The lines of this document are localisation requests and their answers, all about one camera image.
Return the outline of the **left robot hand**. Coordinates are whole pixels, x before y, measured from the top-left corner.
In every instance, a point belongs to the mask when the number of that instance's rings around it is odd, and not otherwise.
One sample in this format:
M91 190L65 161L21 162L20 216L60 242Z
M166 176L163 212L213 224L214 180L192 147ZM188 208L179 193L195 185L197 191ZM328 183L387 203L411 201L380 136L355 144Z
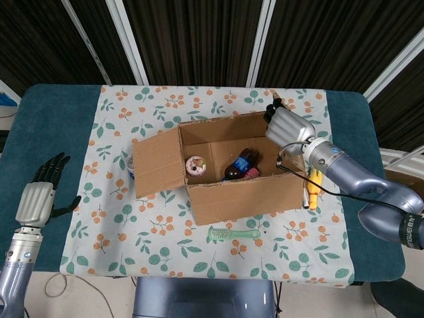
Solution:
M69 161L70 156L61 152L37 169L32 181L24 188L17 209L15 220L22 227L41 229L51 218L71 213L79 205L81 196L77 195L67 207L54 207L62 171Z

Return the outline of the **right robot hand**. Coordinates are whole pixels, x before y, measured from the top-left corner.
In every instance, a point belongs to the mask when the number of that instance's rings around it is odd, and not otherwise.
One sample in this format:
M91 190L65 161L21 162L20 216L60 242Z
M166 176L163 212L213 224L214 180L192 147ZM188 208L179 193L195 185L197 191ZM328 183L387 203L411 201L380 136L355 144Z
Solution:
M273 93L273 102L266 107L266 137L290 156L302 155L306 146L316 138L314 126L288 109L282 98Z

